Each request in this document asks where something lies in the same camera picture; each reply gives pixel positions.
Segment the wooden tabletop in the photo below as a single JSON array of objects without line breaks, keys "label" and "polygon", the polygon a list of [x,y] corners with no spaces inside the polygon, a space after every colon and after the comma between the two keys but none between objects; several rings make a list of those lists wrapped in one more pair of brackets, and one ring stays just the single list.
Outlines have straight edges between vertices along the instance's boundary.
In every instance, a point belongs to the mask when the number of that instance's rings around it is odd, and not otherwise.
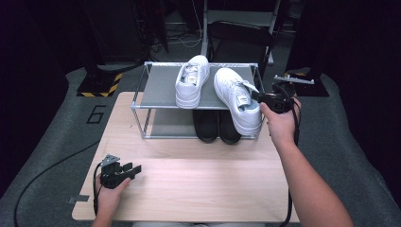
[{"label": "wooden tabletop", "polygon": [[[281,222],[288,185],[266,125],[257,140],[142,139],[131,111],[134,93],[121,93],[89,168],[73,218],[95,218],[92,180],[107,154],[142,166],[124,191],[114,219],[178,222]],[[299,222],[295,210],[292,222]]]}]

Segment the black shoe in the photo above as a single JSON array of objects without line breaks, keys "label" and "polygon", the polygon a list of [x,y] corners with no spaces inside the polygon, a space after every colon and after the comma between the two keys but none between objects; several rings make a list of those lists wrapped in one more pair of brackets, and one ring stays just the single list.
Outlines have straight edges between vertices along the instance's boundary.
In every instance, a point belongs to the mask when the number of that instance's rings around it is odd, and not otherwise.
[{"label": "black shoe", "polygon": [[212,143],[218,138],[218,111],[193,110],[195,133],[201,141]]},{"label": "black shoe", "polygon": [[234,127],[234,122],[230,111],[219,111],[218,121],[220,139],[224,143],[232,145],[241,139],[241,134],[238,133]]}]

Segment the white sneaker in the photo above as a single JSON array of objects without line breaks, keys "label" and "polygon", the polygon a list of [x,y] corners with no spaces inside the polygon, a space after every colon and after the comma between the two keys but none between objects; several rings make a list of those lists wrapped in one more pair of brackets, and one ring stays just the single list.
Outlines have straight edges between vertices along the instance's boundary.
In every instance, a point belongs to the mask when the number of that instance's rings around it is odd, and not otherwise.
[{"label": "white sneaker", "polygon": [[200,104],[201,86],[209,78],[209,61],[198,55],[181,67],[176,81],[176,104],[180,108],[194,109]]},{"label": "white sneaker", "polygon": [[262,127],[259,103],[251,99],[251,90],[257,89],[230,68],[220,68],[215,74],[218,97],[230,109],[235,129],[242,135],[254,135]]}]

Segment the person's left hand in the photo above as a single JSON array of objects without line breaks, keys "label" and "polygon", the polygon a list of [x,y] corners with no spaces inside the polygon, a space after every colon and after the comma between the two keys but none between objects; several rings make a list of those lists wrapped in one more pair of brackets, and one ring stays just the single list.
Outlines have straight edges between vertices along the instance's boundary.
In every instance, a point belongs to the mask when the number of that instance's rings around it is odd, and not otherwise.
[{"label": "person's left hand", "polygon": [[118,207],[118,203],[120,203],[121,193],[130,185],[130,181],[131,179],[127,178],[115,189],[109,189],[107,187],[101,186],[100,174],[96,176],[96,192],[98,192],[98,216],[108,216],[113,218],[114,213]]}]

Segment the gray carpet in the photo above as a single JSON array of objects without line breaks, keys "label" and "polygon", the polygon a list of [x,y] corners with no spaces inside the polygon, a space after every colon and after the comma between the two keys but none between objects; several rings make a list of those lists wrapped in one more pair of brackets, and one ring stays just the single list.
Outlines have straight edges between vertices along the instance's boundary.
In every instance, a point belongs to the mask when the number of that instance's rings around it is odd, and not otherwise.
[{"label": "gray carpet", "polygon": [[[292,35],[281,34],[276,42],[272,52],[274,66],[268,66],[264,79],[267,91],[272,77],[284,73],[292,39]],[[188,61],[201,52],[201,45],[186,47],[180,43],[170,44],[169,50],[166,53],[162,49],[153,53],[153,56],[159,61]],[[126,65],[115,64],[106,68],[123,66]],[[134,91],[141,73],[142,67],[124,73],[111,97],[76,96],[85,71],[79,69],[66,75],[70,87],[60,110],[0,200],[0,226],[13,225],[12,213],[17,198],[37,174],[100,140],[118,94]],[[400,226],[400,209],[393,202],[381,175],[368,163],[348,130],[337,85],[327,76],[323,76],[323,83],[330,97],[299,98],[303,103],[299,143],[301,150],[338,193],[356,226]],[[103,115],[98,124],[87,124],[95,106]],[[97,144],[53,167],[31,185],[19,204],[20,226],[90,226],[90,222],[72,219],[74,205],[67,201],[79,193],[96,147]],[[115,222],[114,226],[131,226],[131,223]]]}]

